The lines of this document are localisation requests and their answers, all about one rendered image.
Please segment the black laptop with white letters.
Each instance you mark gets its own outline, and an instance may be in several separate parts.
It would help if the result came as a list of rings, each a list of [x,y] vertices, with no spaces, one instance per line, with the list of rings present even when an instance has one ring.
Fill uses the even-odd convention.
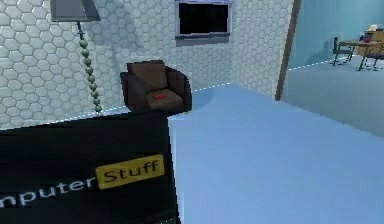
[[[181,224],[166,115],[0,131],[0,224]]]

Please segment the floor lamp with beaded pole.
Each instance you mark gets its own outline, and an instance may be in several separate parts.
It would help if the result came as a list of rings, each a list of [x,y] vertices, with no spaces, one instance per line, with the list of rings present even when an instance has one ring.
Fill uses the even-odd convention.
[[[94,111],[97,114],[102,112],[102,106],[97,91],[95,76],[93,75],[92,61],[88,50],[88,42],[85,40],[85,32],[82,29],[82,22],[99,21],[100,16],[94,0],[50,0],[50,11],[52,22],[75,22],[79,35],[80,54],[83,56],[85,73],[87,74],[90,96],[94,104]]]

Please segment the dark wooden chair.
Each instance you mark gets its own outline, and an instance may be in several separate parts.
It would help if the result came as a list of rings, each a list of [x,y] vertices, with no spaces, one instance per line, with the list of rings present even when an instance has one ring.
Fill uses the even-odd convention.
[[[339,43],[339,38],[334,37],[333,38],[333,49],[332,49],[332,52],[334,54],[334,59],[333,59],[332,64],[333,65],[336,65],[336,64],[343,65],[343,64],[349,63],[352,59],[354,50],[355,50],[355,48],[351,47],[349,45],[341,45]],[[340,62],[338,60],[339,55],[345,55],[346,60],[344,62]]]

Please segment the wooden dining table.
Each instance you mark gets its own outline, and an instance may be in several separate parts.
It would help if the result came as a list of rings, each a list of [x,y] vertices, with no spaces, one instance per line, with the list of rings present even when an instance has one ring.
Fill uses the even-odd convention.
[[[359,40],[348,40],[348,41],[342,41],[342,42],[339,42],[341,45],[349,45],[351,47],[366,47],[367,49],[370,47],[370,46],[375,46],[375,45],[379,45],[381,47],[380,49],[380,52],[379,53],[368,53],[367,52],[367,49],[366,49],[366,52],[361,56],[362,59],[361,59],[361,62],[360,62],[360,65],[358,67],[358,70],[361,71],[362,69],[366,68],[366,64],[365,62],[371,58],[371,59],[374,59],[374,64],[371,66],[371,69],[373,69],[374,71],[377,70],[377,61],[378,60],[384,60],[384,43],[382,42],[376,42],[376,41],[368,41],[368,42],[365,42],[365,41],[359,41]]]

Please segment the dark window with pale frame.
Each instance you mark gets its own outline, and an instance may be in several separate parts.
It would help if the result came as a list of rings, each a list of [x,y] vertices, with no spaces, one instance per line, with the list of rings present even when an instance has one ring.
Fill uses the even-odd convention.
[[[174,0],[174,6],[177,38],[230,34],[230,0]]]

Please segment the brown wooden door frame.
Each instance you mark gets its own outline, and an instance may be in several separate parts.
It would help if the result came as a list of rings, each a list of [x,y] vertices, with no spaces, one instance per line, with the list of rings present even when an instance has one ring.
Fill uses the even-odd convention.
[[[284,46],[284,52],[282,57],[282,62],[280,66],[280,72],[278,76],[278,83],[275,92],[275,100],[280,101],[283,93],[285,77],[288,70],[289,57],[292,49],[292,43],[296,31],[296,24],[298,20],[298,14],[300,11],[301,0],[293,0],[291,16],[289,20],[288,31],[286,35],[286,42]]]

